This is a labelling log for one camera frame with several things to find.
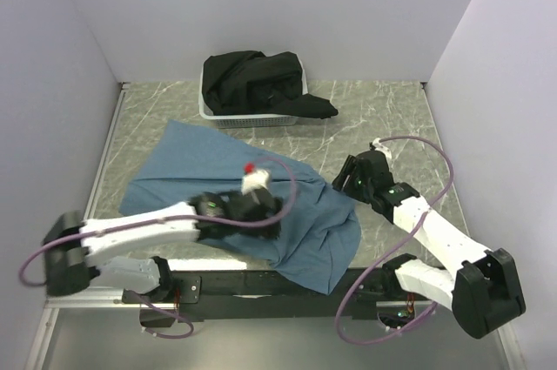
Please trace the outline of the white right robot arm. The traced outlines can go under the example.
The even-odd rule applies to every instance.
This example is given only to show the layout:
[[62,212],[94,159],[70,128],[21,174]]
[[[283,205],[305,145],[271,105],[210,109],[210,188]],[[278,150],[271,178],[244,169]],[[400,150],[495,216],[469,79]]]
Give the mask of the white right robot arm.
[[512,255],[469,238],[412,186],[395,182],[387,157],[378,148],[348,156],[332,186],[371,206],[441,264],[429,266],[412,254],[401,254],[370,271],[368,281],[357,285],[359,293],[391,299],[418,294],[450,310],[475,339],[525,313],[526,301]]

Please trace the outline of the black cloth in basket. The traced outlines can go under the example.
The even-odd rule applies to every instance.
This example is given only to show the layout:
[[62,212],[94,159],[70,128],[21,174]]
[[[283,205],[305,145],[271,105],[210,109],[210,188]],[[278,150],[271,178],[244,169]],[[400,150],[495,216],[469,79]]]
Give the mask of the black cloth in basket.
[[304,73],[299,57],[290,51],[272,56],[233,51],[204,61],[201,93],[217,116],[336,117],[339,111],[330,100],[304,92]]

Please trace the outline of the white plastic basket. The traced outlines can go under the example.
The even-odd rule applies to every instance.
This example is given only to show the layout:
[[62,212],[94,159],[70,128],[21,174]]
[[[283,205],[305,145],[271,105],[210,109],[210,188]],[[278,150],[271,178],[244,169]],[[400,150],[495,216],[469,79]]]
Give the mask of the white plastic basket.
[[214,115],[213,111],[204,101],[202,93],[203,81],[204,69],[201,69],[198,88],[199,114],[201,118],[213,122],[219,129],[292,126],[299,120],[299,117],[279,114]]

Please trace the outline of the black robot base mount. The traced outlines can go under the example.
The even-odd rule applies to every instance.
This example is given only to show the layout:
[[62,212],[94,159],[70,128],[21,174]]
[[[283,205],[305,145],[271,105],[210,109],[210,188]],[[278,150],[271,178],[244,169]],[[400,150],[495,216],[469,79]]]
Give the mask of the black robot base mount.
[[[361,268],[348,270],[330,294],[297,285],[274,271],[174,272],[174,287],[151,303],[177,312],[192,323],[205,320],[334,317]],[[386,281],[379,269],[359,284],[343,315],[355,320],[375,320],[397,306],[425,298],[405,293]]]

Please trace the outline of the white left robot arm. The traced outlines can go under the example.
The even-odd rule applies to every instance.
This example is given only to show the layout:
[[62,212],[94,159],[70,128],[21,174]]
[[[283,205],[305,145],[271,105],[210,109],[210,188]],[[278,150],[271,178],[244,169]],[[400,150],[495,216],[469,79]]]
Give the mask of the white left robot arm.
[[248,192],[204,192],[160,210],[115,219],[83,221],[78,212],[64,213],[43,240],[46,293],[73,295],[92,280],[104,278],[109,286],[165,301],[174,290],[167,262],[148,259],[132,264],[124,259],[126,252],[236,235],[277,239],[282,210],[282,199],[259,187]]

